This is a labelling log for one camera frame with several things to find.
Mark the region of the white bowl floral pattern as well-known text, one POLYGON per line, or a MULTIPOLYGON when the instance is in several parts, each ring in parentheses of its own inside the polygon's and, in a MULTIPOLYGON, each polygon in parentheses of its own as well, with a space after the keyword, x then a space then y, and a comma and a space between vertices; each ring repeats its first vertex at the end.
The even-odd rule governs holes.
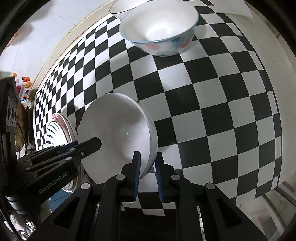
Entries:
POLYGON ((197 9, 185 1, 148 1, 121 21, 119 32, 142 51, 168 57, 188 48, 198 20, 197 9))

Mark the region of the small white bowl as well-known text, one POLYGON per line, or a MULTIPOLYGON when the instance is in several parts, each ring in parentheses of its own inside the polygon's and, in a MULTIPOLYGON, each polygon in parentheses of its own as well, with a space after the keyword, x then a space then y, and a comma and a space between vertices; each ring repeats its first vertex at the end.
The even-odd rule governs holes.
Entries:
POLYGON ((117 0, 111 5, 109 12, 122 21, 130 11, 148 1, 149 0, 117 0))

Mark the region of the colourful wall sticker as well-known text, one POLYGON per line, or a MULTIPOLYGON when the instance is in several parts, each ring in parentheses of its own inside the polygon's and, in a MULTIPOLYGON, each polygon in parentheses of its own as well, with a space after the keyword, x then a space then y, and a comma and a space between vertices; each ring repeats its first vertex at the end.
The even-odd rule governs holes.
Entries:
POLYGON ((15 78, 16 89, 20 98, 21 104, 25 105, 29 99, 29 94, 32 88, 32 81, 28 76, 18 78, 17 73, 13 72, 12 76, 15 78))

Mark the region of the white plate red pattern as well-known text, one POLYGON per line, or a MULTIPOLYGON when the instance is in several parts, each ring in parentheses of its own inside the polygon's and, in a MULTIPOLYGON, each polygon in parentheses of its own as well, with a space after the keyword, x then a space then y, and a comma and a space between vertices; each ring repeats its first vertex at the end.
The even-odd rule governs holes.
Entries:
MULTIPOLYGON (((60 126, 62 126, 62 129, 66 133, 66 135, 70 138, 71 143, 76 141, 76 131, 73 129, 73 127, 70 125, 68 119, 61 113, 54 113, 52 114, 50 121, 57 122, 60 126)), ((63 187, 63 190, 68 193, 73 193, 78 186, 81 184, 81 165, 78 166, 78 176, 73 179, 71 182, 69 182, 66 186, 63 187)))

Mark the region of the white plate blue leaf pattern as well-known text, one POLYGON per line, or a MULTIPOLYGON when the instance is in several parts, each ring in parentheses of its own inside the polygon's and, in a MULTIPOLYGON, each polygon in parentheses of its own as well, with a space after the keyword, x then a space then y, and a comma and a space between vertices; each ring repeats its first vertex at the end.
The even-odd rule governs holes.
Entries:
POLYGON ((71 140, 62 129, 62 126, 55 121, 51 121, 45 133, 46 148, 66 145, 69 143, 71 143, 71 140))

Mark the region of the white paper sheet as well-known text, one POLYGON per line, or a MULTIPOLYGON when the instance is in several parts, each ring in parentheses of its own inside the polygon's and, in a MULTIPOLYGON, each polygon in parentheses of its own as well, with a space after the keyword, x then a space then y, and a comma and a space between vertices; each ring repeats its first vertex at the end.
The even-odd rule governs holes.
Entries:
POLYGON ((217 13, 253 18, 250 9, 243 0, 212 0, 210 2, 214 5, 217 13))

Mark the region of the black white checkered mat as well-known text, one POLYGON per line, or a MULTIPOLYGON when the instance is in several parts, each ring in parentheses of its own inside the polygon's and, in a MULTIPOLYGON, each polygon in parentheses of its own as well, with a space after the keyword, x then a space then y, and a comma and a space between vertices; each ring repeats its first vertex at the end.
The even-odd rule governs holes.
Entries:
POLYGON ((78 128, 89 105, 109 92, 129 95, 150 114, 164 161, 193 183, 216 184, 241 204, 278 185, 282 131, 273 87, 253 46, 209 1, 188 50, 144 53, 105 16, 65 51, 36 94, 35 140, 63 113, 78 128))

